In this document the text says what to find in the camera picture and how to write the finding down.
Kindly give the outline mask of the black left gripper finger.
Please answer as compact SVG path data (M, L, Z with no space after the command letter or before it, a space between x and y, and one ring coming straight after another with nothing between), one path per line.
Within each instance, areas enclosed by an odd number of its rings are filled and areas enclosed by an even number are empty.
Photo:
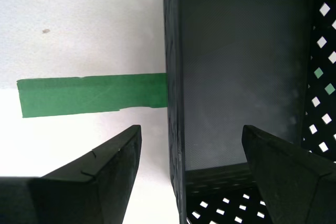
M1 178L1 223L122 223L141 155L132 125L42 177Z
M335 223L335 163L252 125L241 139L273 223Z

